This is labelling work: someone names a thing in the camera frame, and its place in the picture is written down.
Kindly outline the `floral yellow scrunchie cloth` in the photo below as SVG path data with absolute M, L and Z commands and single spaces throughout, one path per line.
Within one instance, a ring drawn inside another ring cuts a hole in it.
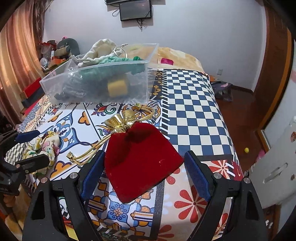
M 47 131 L 42 137 L 37 136 L 36 138 L 27 143 L 27 146 L 23 152 L 22 159 L 35 157 L 42 154 L 48 156 L 48 167 L 33 172 L 33 174 L 36 175 L 45 175 L 47 170 L 53 167 L 56 161 L 56 157 L 59 155 L 59 145 L 59 135 L 56 132 Z

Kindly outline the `grey gloves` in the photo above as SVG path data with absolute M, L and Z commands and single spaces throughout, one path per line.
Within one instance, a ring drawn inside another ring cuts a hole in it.
M 91 96 L 93 75 L 88 70 L 76 70 L 68 73 L 68 79 L 63 83 L 61 91 L 54 95 L 61 102 L 88 100 Z

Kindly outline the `green knitted cloth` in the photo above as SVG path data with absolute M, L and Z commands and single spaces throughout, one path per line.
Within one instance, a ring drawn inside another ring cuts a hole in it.
M 144 72 L 144 64 L 127 63 L 136 61 L 142 61 L 142 59 L 138 56 L 135 56 L 133 58 L 109 57 L 108 59 L 105 59 L 101 63 L 99 63 L 99 65 L 109 64 L 108 66 L 94 66 L 82 70 L 88 70 L 93 75 L 93 80 L 102 81 L 116 75 L 122 75 L 126 73 L 131 73 L 135 75 Z

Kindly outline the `clear plastic storage bin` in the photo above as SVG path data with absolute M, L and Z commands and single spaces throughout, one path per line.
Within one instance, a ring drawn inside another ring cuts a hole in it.
M 126 61 L 109 61 L 78 67 L 68 60 L 41 81 L 53 104 L 111 102 L 146 104 L 158 70 L 158 44 L 133 44 L 123 48 Z

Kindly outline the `white drawstring pouch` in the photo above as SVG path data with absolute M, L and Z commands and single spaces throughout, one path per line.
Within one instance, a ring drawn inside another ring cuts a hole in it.
M 102 39 L 93 44 L 92 48 L 82 57 L 71 56 L 71 59 L 76 62 L 79 68 L 96 65 L 109 57 L 120 57 L 122 54 L 127 58 L 124 47 L 127 44 L 120 46 L 116 45 L 110 39 Z

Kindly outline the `patterned bed cover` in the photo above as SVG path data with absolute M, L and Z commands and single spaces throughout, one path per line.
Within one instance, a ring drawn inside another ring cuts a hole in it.
M 71 103 L 53 106 L 46 96 L 21 125 L 24 132 L 38 130 L 59 136 L 59 154 L 46 171 L 51 180 L 80 170 L 92 146 L 109 135 L 105 121 L 132 110 L 139 120 L 131 137 L 116 135 L 100 150 L 127 154 L 132 161 L 117 173 L 126 191 L 157 173 L 155 159 L 170 150 L 206 157 L 214 173 L 241 180 L 242 171 L 226 124 L 214 99 L 208 75 L 199 71 L 165 69 L 154 81 L 148 104 Z M 72 153 L 78 162 L 67 155 Z M 202 198 L 184 165 L 175 167 L 156 187 L 128 203 L 119 200 L 106 174 L 86 201 L 90 218 L 104 240 L 187 240 L 200 221 L 207 201 Z

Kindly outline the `red box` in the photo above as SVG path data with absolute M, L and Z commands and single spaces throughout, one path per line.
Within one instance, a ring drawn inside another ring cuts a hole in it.
M 31 83 L 30 85 L 28 85 L 21 93 L 20 93 L 20 98 L 21 100 L 25 100 L 28 99 L 29 97 L 31 97 L 40 87 L 40 81 L 41 81 L 41 77 L 39 77 L 38 79 L 36 79 L 33 83 Z

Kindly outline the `white wardrobe with hearts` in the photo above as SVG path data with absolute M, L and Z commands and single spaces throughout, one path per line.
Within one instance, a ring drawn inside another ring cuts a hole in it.
M 279 232 L 295 207 L 295 65 L 275 114 L 263 130 L 269 150 L 250 169 L 262 208 L 280 209 Z

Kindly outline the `striped orange curtain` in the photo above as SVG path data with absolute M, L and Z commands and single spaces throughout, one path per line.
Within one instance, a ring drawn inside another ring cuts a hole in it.
M 46 1 L 24 1 L 1 30 L 1 113 L 21 122 L 20 93 L 44 75 L 39 59 Z

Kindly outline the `grey plush toy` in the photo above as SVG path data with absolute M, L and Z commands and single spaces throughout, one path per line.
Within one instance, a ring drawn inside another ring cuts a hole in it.
M 55 57 L 66 57 L 80 55 L 79 45 L 72 38 L 65 38 L 57 44 L 57 49 L 54 51 Z

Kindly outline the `yellow sponge block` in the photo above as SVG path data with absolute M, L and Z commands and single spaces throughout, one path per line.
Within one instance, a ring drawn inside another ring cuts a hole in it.
M 110 97 L 125 96 L 128 94 L 128 81 L 124 78 L 109 80 L 107 90 Z

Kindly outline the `brown wooden door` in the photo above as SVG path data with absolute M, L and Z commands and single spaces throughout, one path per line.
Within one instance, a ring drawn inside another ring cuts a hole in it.
M 268 150 L 269 143 L 263 130 L 275 114 L 287 87 L 292 67 L 293 40 L 290 30 L 274 8 L 264 3 L 264 10 L 266 45 L 254 97 L 262 116 L 256 134 L 262 147 Z

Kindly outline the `purple bag on floor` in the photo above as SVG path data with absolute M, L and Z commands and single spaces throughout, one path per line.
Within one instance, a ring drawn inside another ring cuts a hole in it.
M 223 81 L 211 82 L 211 87 L 213 88 L 215 99 L 220 99 L 228 102 L 233 101 L 232 96 L 232 84 Z

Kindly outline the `orange fleece blanket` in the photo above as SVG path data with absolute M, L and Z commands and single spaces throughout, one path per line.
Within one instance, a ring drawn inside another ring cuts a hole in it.
M 194 56 L 169 47 L 159 47 L 157 44 L 134 44 L 125 46 L 128 58 L 135 56 L 149 61 L 153 69 L 183 69 L 205 73 L 201 62 Z

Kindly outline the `small wall monitor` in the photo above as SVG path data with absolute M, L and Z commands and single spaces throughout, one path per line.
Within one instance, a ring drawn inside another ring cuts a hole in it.
M 150 19 L 152 17 L 152 5 L 149 0 L 125 1 L 119 4 L 120 20 Z

